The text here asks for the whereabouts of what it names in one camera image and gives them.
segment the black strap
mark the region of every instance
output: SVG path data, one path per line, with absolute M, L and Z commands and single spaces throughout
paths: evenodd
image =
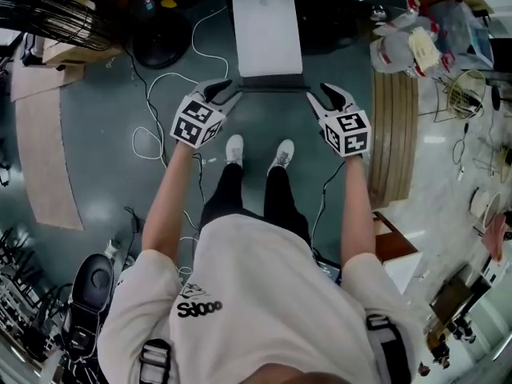
M 407 361 L 406 347 L 403 344 L 402 335 L 395 324 L 388 317 L 380 314 L 370 314 L 366 318 L 366 328 L 371 332 L 388 330 L 392 333 L 391 340 L 379 339 L 382 351 L 386 359 L 387 369 L 392 384 L 410 384 L 412 376 Z
M 142 348 L 140 362 L 139 384 L 155 383 L 153 379 L 150 382 L 143 380 L 143 376 L 147 375 L 147 371 L 145 373 L 145 370 L 147 370 L 148 366 L 152 371 L 160 370 L 159 373 L 161 373 L 162 377 L 161 383 L 167 384 L 170 373 L 170 344 L 161 338 L 148 340 Z

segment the wire basket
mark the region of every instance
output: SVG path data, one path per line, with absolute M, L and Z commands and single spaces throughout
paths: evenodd
M 469 119 L 482 108 L 486 78 L 480 71 L 469 70 L 448 84 L 446 109 L 457 119 Z

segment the white sneaker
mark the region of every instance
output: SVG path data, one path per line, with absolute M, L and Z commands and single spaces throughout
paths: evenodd
M 242 166 L 243 160 L 243 138 L 241 135 L 233 135 L 226 144 L 227 164 L 236 163 Z
M 275 155 L 274 161 L 272 165 L 270 165 L 269 170 L 266 172 L 268 176 L 270 170 L 275 166 L 282 166 L 284 169 L 288 167 L 291 159 L 294 157 L 295 145 L 291 139 L 285 139 L 278 146 L 278 152 Z

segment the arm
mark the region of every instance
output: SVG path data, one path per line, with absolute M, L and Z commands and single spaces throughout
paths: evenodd
M 169 256 L 174 263 L 178 260 L 193 153 L 194 149 L 183 142 L 176 144 L 142 234 L 142 250 L 157 250 Z
M 111 384 L 138 382 L 140 355 L 151 338 L 169 341 L 166 323 L 181 283 L 174 264 L 182 232 L 183 207 L 194 150 L 176 144 L 151 206 L 142 252 L 122 272 L 98 338 L 98 360 Z
M 342 266 L 354 256 L 375 254 L 374 220 L 362 159 L 346 158 L 345 210 L 342 229 Z
M 342 266 L 344 291 L 362 305 L 366 315 L 386 316 L 397 327 L 413 378 L 422 348 L 422 331 L 406 300 L 375 256 L 374 220 L 360 157 L 346 159 Z

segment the white t-shirt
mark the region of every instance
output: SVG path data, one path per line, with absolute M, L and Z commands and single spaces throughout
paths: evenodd
M 98 359 L 110 384 L 138 383 L 142 346 L 160 337 L 172 347 L 170 382 L 238 384 L 277 363 L 354 384 L 378 383 L 367 312 L 406 332 L 415 374 L 422 332 L 375 256 L 349 260 L 340 288 L 296 234 L 230 215 L 202 230 L 183 288 L 172 261 L 154 250 L 123 272 Z

